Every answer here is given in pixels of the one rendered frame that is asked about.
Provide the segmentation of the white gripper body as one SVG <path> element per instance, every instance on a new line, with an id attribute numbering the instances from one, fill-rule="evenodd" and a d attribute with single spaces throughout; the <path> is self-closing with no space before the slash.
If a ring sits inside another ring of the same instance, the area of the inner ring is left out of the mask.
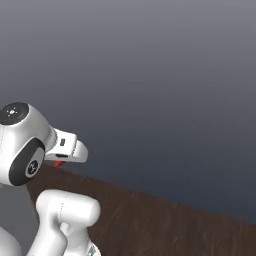
<path id="1" fill-rule="evenodd" d="M 45 159 L 50 161 L 85 163 L 87 158 L 88 149 L 77 139 L 61 139 L 45 154 Z"/>

